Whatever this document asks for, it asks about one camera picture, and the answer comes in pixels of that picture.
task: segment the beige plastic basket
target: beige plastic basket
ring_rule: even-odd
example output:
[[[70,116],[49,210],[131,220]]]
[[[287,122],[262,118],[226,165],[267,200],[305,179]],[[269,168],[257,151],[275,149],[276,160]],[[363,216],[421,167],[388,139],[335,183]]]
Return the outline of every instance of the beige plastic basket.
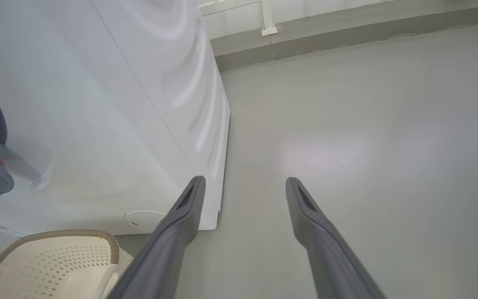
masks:
[[[131,262],[105,231],[30,235],[0,254],[0,299],[105,298]]]

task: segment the brown woven rim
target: brown woven rim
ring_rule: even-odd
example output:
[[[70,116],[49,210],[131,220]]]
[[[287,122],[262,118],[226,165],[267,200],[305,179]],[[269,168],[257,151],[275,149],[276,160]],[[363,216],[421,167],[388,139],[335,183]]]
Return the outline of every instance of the brown woven rim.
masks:
[[[34,235],[30,235],[27,237],[23,237],[16,242],[12,243],[8,246],[1,254],[0,254],[0,264],[2,261],[8,257],[11,252],[16,250],[19,246],[36,241],[36,240],[43,240],[43,239],[50,239],[50,238],[59,238],[59,237],[99,237],[103,238],[110,244],[110,263],[118,264],[119,263],[119,244],[114,236],[110,235],[106,231],[102,230],[95,230],[95,229],[65,229],[65,230],[54,230],[54,231],[46,231],[45,233],[36,233]]]

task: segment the gray floor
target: gray floor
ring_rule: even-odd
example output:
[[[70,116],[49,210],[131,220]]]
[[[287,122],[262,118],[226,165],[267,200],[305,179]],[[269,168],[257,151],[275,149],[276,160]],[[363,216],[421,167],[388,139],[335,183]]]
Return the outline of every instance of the gray floor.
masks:
[[[284,182],[302,180],[387,297],[478,298],[478,28],[222,74],[224,202],[177,298],[307,299]]]

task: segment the concrete ledge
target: concrete ledge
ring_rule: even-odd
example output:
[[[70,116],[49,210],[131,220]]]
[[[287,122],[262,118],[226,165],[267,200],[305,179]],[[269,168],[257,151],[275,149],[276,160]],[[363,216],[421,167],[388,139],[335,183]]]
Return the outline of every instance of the concrete ledge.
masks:
[[[354,14],[359,15],[363,11],[380,9],[388,11],[387,5],[392,4],[386,2],[374,5],[374,7],[355,8]],[[473,7],[300,36],[300,26],[305,27],[302,30],[302,34],[304,32],[318,32],[322,29],[320,25],[322,18],[329,18],[331,22],[334,22],[334,19],[338,18],[334,17],[335,14],[348,15],[351,14],[351,11],[353,10],[283,23],[278,25],[281,33],[271,37],[262,38],[259,31],[255,30],[255,32],[242,32],[211,40],[217,66],[222,72],[249,66],[254,63],[364,44],[366,42],[427,34],[460,26],[478,25],[478,7]]]

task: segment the white washing machine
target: white washing machine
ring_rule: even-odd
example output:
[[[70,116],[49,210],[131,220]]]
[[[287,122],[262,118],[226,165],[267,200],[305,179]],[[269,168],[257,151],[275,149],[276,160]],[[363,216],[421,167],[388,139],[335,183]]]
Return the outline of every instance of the white washing machine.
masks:
[[[196,0],[0,0],[0,225],[153,231],[195,175],[215,229],[230,109]]]

